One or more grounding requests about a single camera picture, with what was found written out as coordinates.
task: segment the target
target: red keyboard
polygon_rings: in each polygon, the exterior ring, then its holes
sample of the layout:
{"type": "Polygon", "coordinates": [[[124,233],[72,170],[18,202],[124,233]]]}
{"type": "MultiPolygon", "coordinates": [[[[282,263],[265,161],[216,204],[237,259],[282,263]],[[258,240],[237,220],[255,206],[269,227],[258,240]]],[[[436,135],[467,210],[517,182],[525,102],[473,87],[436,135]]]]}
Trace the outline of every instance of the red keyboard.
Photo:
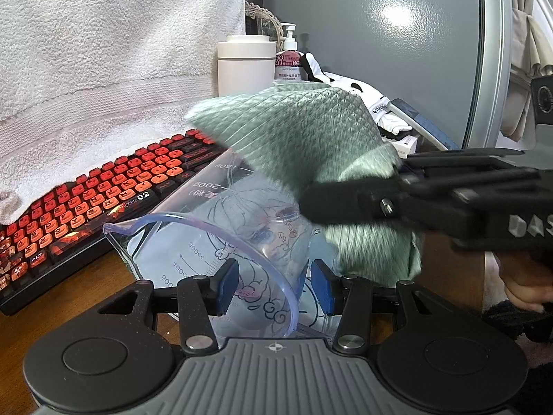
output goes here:
{"type": "Polygon", "coordinates": [[[13,315],[111,249],[104,223],[141,216],[224,150],[191,129],[106,162],[0,226],[0,310],[13,315]]]}

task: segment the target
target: wooden table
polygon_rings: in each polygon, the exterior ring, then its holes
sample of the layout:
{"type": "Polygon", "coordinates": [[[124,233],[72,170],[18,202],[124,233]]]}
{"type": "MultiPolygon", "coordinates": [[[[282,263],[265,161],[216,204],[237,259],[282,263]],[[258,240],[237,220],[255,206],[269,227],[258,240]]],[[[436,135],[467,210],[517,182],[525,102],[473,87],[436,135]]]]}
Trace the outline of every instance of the wooden table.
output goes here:
{"type": "MultiPolygon", "coordinates": [[[[458,256],[447,239],[427,236],[423,272],[417,282],[474,312],[482,305],[483,255],[458,256]]],[[[13,316],[0,314],[0,415],[28,415],[36,406],[23,380],[23,357],[33,342],[134,281],[119,256],[96,260],[13,316]]],[[[373,321],[372,342],[382,342],[392,327],[386,316],[373,321]]],[[[158,332],[179,343],[175,320],[159,317],[158,332]]]]}

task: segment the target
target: white thermos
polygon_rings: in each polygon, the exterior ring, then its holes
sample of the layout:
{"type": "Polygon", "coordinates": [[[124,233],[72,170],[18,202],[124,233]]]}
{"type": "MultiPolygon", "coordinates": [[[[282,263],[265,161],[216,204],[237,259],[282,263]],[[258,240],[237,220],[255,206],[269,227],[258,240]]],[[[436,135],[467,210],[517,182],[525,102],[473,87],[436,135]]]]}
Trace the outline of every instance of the white thermos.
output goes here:
{"type": "Polygon", "coordinates": [[[228,36],[217,44],[219,96],[256,93],[271,86],[277,44],[269,36],[228,36]]]}

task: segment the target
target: camera lens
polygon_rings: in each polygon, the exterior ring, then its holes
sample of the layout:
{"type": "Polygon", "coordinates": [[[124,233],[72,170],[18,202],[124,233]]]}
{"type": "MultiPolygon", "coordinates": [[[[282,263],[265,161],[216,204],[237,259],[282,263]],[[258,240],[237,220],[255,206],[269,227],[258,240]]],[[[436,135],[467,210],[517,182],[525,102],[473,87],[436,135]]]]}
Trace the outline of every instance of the camera lens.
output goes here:
{"type": "Polygon", "coordinates": [[[551,112],[553,107],[553,95],[551,95],[551,90],[545,85],[540,87],[540,90],[537,91],[537,103],[540,106],[540,109],[548,114],[551,112]]]}

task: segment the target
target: textured green towel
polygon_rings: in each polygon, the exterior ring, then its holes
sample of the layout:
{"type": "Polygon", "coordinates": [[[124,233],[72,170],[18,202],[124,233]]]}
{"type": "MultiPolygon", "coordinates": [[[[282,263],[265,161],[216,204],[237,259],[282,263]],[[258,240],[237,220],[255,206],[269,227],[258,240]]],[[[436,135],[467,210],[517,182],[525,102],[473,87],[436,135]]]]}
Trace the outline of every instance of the textured green towel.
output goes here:
{"type": "MultiPolygon", "coordinates": [[[[187,119],[295,195],[314,181],[389,177],[399,164],[361,98],[327,84],[276,81],[254,95],[202,101],[187,119]]],[[[325,236],[342,273],[394,286],[420,271],[420,241],[409,230],[339,225],[325,236]]]]}

